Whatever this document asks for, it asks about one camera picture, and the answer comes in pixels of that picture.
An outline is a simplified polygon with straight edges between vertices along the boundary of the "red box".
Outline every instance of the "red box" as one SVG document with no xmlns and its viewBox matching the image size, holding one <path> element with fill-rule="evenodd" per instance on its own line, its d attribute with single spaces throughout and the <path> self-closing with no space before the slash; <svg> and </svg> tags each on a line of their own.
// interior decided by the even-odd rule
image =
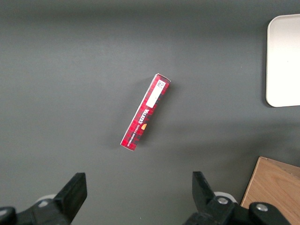
<svg viewBox="0 0 300 225">
<path fill-rule="evenodd" d="M 170 80 L 156 74 L 133 117 L 121 145 L 134 151 L 161 97 L 169 87 Z"/>
</svg>

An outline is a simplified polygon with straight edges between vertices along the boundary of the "wooden block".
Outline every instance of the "wooden block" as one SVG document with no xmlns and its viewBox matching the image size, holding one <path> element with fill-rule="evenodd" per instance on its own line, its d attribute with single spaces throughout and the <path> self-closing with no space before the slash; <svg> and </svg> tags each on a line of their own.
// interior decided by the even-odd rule
<svg viewBox="0 0 300 225">
<path fill-rule="evenodd" d="M 252 202 L 276 206 L 292 225 L 300 224 L 300 168 L 259 157 L 241 206 Z"/>
</svg>

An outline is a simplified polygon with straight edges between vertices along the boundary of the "metal screw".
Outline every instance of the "metal screw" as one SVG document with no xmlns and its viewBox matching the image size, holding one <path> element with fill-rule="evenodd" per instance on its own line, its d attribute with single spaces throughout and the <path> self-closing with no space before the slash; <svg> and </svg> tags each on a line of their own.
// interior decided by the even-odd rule
<svg viewBox="0 0 300 225">
<path fill-rule="evenodd" d="M 263 205 L 263 204 L 257 204 L 256 205 L 256 208 L 259 210 L 259 211 L 262 211 L 262 212 L 266 212 L 268 211 L 268 207 Z"/>
<path fill-rule="evenodd" d="M 0 217 L 4 216 L 8 211 L 7 210 L 1 210 L 0 211 Z"/>
<path fill-rule="evenodd" d="M 38 207 L 42 208 L 42 207 L 44 207 L 44 206 L 46 206 L 46 205 L 48 205 L 48 202 L 47 202 L 47 201 L 42 201 L 42 202 L 38 205 Z"/>
<path fill-rule="evenodd" d="M 222 205 L 226 205 L 228 203 L 228 200 L 223 197 L 218 198 L 217 201 Z"/>
</svg>

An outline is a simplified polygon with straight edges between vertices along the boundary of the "dark gray surface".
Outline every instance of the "dark gray surface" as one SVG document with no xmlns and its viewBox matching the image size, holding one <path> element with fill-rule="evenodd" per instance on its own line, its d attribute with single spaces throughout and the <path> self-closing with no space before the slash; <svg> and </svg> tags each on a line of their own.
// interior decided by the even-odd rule
<svg viewBox="0 0 300 225">
<path fill-rule="evenodd" d="M 182 224 L 192 171 L 239 201 L 259 155 L 300 166 L 300 108 L 265 101 L 266 30 L 298 1 L 2 1 L 0 205 L 86 172 L 79 224 Z M 119 146 L 155 73 L 172 80 Z"/>
</svg>

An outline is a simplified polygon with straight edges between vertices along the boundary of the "white tray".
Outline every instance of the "white tray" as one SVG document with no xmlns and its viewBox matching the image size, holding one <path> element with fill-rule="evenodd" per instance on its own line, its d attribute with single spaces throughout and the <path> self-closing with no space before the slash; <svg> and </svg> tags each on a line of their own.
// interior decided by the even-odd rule
<svg viewBox="0 0 300 225">
<path fill-rule="evenodd" d="M 269 23 L 266 99 L 274 107 L 300 105 L 300 14 Z"/>
</svg>

